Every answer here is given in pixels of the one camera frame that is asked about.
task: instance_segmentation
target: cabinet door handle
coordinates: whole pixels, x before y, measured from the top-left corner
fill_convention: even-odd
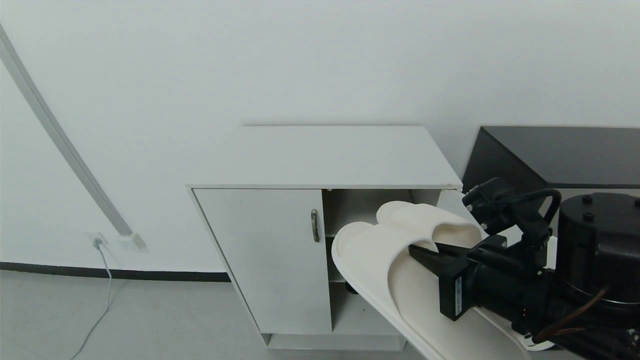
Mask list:
[[[318,210],[316,209],[311,210],[311,230],[314,234],[314,241],[319,243],[320,234],[318,232]]]

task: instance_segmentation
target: power plug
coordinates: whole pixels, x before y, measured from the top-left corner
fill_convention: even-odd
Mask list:
[[[93,239],[93,247],[95,247],[96,250],[100,250],[101,244],[103,244],[102,239],[100,238]]]

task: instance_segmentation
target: power cord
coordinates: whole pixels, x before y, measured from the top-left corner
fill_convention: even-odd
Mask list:
[[[104,313],[102,313],[102,316],[100,316],[100,318],[98,319],[98,321],[95,322],[95,324],[93,325],[91,330],[89,330],[89,333],[84,338],[82,346],[80,346],[80,349],[71,358],[71,360],[74,360],[76,358],[76,356],[78,356],[78,354],[80,354],[80,351],[82,351],[82,349],[84,349],[84,346],[86,345],[86,342],[89,340],[89,336],[91,336],[91,333],[93,332],[95,327],[98,326],[98,323],[100,323],[100,320],[102,320],[102,318],[104,318],[104,315],[107,314],[107,311],[109,311],[109,308],[111,307],[111,303],[110,303],[109,299],[111,298],[111,280],[112,280],[113,277],[111,276],[111,271],[109,271],[109,266],[107,265],[107,260],[104,258],[104,254],[102,253],[102,249],[100,249],[100,245],[103,245],[102,244],[102,240],[100,238],[93,239],[93,247],[95,247],[100,252],[100,256],[102,256],[102,262],[104,263],[104,268],[107,270],[107,274],[109,274],[109,286],[107,287],[107,305],[106,305],[106,308],[104,309]]]

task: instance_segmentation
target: screw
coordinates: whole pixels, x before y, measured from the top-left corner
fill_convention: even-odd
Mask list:
[[[584,214],[582,214],[582,219],[584,221],[588,221],[588,222],[593,222],[595,217],[596,216],[593,213],[584,213]]]

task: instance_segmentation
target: cabinet top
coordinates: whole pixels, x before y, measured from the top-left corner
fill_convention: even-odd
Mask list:
[[[190,188],[460,189],[422,126],[244,126]]]

